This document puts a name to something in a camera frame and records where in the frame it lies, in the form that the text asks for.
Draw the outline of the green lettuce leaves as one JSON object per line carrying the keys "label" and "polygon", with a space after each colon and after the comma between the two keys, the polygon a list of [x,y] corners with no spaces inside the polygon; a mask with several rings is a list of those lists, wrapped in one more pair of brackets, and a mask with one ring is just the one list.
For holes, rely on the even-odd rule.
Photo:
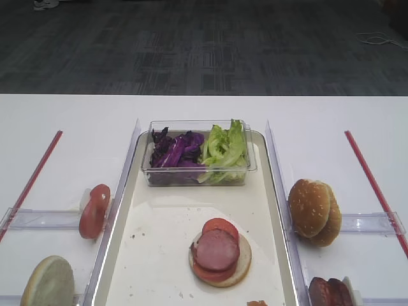
{"label": "green lettuce leaves", "polygon": [[201,184],[242,184],[245,170],[221,171],[221,168],[244,168],[246,160],[246,141],[243,125],[232,119],[229,129],[214,124],[208,139],[201,146],[200,163],[210,170],[198,176]]}

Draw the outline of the upper tomato slice on bun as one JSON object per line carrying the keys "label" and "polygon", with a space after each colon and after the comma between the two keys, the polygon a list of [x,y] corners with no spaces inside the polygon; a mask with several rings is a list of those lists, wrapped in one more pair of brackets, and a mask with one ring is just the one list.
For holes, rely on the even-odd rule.
{"label": "upper tomato slice on bun", "polygon": [[203,225],[201,232],[204,234],[211,230],[223,230],[229,233],[235,239],[236,242],[239,242],[239,232],[237,228],[232,223],[223,218],[212,218],[208,220]]}

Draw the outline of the tomato slice on bun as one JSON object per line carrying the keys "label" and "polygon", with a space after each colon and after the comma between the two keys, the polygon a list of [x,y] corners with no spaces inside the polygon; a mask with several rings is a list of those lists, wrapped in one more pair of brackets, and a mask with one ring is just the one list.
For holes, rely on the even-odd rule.
{"label": "tomato slice on bun", "polygon": [[224,271],[212,271],[202,268],[195,260],[190,262],[193,272],[203,281],[222,282],[230,278],[237,269],[237,263],[231,265]]}
{"label": "tomato slice on bun", "polygon": [[223,230],[229,233],[235,239],[236,242],[239,242],[239,232],[237,228],[232,223],[223,218],[212,218],[208,220],[203,225],[201,232],[204,234],[211,230]]}

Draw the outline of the lower tomato slice on bun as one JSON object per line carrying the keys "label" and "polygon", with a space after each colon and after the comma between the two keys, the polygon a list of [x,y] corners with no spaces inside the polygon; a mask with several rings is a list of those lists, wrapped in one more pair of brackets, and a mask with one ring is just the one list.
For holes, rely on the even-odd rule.
{"label": "lower tomato slice on bun", "polygon": [[237,269],[237,263],[231,265],[224,271],[212,271],[202,268],[195,260],[190,262],[193,272],[203,281],[222,282],[230,278]]}

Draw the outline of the white tomato stand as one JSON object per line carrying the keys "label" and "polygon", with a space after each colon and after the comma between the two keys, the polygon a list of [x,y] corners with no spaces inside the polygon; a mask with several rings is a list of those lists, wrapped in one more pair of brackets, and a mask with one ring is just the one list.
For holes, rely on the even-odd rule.
{"label": "white tomato stand", "polygon": [[83,195],[81,197],[80,203],[79,203],[79,211],[83,212],[85,207],[87,206],[87,204],[88,204],[88,202],[89,202],[89,200],[91,198],[90,192],[91,192],[91,189],[89,189],[89,188],[87,188],[84,191],[84,193],[83,193]]}

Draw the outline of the left standing meat slice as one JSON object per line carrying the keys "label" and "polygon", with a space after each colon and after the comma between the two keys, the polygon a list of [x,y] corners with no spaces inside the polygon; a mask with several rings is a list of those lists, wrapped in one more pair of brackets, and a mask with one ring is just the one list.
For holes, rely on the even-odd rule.
{"label": "left standing meat slice", "polygon": [[312,306],[331,306],[333,289],[320,277],[314,277],[309,285],[309,296]]}

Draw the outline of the clear plastic salad container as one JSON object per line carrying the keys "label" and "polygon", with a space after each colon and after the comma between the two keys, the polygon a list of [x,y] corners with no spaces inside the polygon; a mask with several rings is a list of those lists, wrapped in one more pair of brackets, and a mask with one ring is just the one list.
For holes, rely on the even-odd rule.
{"label": "clear plastic salad container", "polygon": [[146,137],[141,171],[150,186],[239,186],[257,168],[241,119],[157,120]]}

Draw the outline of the ham slice on bun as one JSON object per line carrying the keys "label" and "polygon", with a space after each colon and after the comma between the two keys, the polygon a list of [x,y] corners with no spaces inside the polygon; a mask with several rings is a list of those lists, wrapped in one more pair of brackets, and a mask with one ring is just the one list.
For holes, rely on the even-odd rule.
{"label": "ham slice on bun", "polygon": [[221,229],[202,233],[191,244],[191,250],[197,264],[212,272],[223,272],[231,268],[240,255],[239,240]]}

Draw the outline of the right red tape strip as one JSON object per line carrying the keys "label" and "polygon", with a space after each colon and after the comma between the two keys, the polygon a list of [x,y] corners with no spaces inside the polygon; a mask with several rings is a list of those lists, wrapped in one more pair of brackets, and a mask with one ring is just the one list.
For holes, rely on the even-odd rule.
{"label": "right red tape strip", "polygon": [[379,187],[373,173],[371,172],[363,154],[361,153],[360,148],[358,147],[358,144],[356,143],[353,135],[349,130],[344,131],[344,134],[357,158],[359,161],[379,203],[382,206],[383,211],[386,213],[388,216],[388,219],[390,220],[391,225],[393,226],[394,232],[398,238],[399,244],[404,251],[405,255],[408,256],[407,253],[407,239],[405,235],[403,234],[402,231],[402,226],[398,223],[396,215],[392,212],[391,207],[388,205],[388,202],[386,201],[386,198],[384,197],[381,188]]}

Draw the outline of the red tape strip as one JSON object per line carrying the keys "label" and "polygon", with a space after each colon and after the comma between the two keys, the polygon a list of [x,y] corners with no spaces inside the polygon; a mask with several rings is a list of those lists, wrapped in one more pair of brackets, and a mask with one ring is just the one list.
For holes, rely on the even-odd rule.
{"label": "red tape strip", "polygon": [[33,174],[30,176],[30,179],[28,180],[27,184],[23,188],[22,192],[20,193],[20,196],[18,197],[17,201],[15,202],[14,206],[11,207],[10,213],[7,214],[5,223],[1,225],[1,238],[0,242],[4,238],[6,232],[8,231],[8,228],[16,216],[18,210],[22,206],[24,200],[26,199],[27,195],[29,194],[31,188],[33,187],[34,183],[36,182],[36,179],[38,178],[39,174],[41,173],[45,163],[48,161],[51,153],[55,149],[55,146],[58,144],[58,141],[60,140],[61,136],[63,134],[63,131],[58,130],[56,132],[54,138],[50,142],[50,145],[48,146],[47,150],[43,154],[42,158],[40,159],[37,167],[33,171]]}
{"label": "red tape strip", "polygon": [[386,213],[388,216],[388,219],[390,220],[391,225],[393,226],[394,232],[398,238],[399,244],[404,251],[405,255],[408,256],[407,253],[407,239],[405,235],[403,234],[402,231],[402,226],[398,223],[396,215],[392,212],[391,207],[388,205],[388,202],[386,201],[386,198],[384,197],[381,188],[379,187],[373,173],[371,172],[363,154],[361,153],[360,148],[358,147],[358,144],[356,143],[353,135],[349,130],[344,131],[344,134],[357,158],[359,161],[379,203],[382,206],[383,211]]}

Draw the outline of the left red tape strip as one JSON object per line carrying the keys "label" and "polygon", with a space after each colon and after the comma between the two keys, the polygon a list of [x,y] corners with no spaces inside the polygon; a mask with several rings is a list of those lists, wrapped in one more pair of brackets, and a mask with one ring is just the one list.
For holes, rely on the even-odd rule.
{"label": "left red tape strip", "polygon": [[38,178],[39,174],[41,173],[45,163],[48,161],[51,153],[55,149],[55,146],[58,144],[58,141],[60,140],[61,136],[63,134],[63,131],[58,130],[56,132],[54,138],[50,142],[50,145],[48,146],[47,150],[43,154],[42,158],[40,159],[37,167],[33,171],[33,174],[30,176],[30,179],[28,180],[27,184],[23,188],[22,192],[20,193],[20,196],[18,197],[17,201],[15,202],[14,206],[11,207],[10,213],[7,214],[5,223],[1,225],[1,238],[0,242],[4,238],[6,232],[8,231],[8,228],[16,216],[18,210],[22,206],[24,200],[26,199],[27,195],[29,194],[31,188],[33,187],[34,183],[36,182],[36,179]]}

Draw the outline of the food piece at tray edge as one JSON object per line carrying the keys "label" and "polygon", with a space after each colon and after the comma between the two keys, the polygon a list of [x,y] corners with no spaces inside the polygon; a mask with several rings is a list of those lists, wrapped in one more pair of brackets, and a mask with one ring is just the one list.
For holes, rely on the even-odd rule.
{"label": "food piece at tray edge", "polygon": [[247,306],[268,306],[264,300],[253,300],[247,302]]}

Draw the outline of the right clear acrylic divider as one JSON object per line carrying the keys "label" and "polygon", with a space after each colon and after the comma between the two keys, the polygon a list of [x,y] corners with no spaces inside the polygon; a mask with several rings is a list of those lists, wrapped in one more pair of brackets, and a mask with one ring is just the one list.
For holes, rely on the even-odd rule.
{"label": "right clear acrylic divider", "polygon": [[311,305],[309,290],[303,276],[302,264],[298,252],[298,239],[292,229],[291,214],[286,198],[284,181],[282,179],[277,147],[273,136],[273,131],[268,120],[266,121],[265,137],[268,147],[268,156],[270,160],[271,171],[273,175],[274,188],[277,197],[277,204],[279,208],[280,222],[282,225],[286,252],[288,254],[287,257],[291,270],[292,283],[296,295],[296,304],[301,306],[309,306]]}

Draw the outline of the right clear cross rail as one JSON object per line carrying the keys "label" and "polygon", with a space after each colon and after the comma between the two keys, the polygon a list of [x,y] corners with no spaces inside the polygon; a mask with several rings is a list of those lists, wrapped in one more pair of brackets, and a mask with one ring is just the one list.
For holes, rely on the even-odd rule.
{"label": "right clear cross rail", "polygon": [[343,214],[340,233],[405,235],[406,230],[396,212]]}

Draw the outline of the clear cross rail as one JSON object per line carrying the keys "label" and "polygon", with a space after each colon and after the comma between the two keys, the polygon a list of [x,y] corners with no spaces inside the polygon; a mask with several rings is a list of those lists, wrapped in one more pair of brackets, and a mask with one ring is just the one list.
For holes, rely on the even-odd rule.
{"label": "clear cross rail", "polygon": [[340,233],[405,235],[406,230],[396,212],[343,214]]}
{"label": "clear cross rail", "polygon": [[1,219],[1,229],[9,230],[77,230],[81,210],[33,210],[20,208],[9,221],[12,208]]}

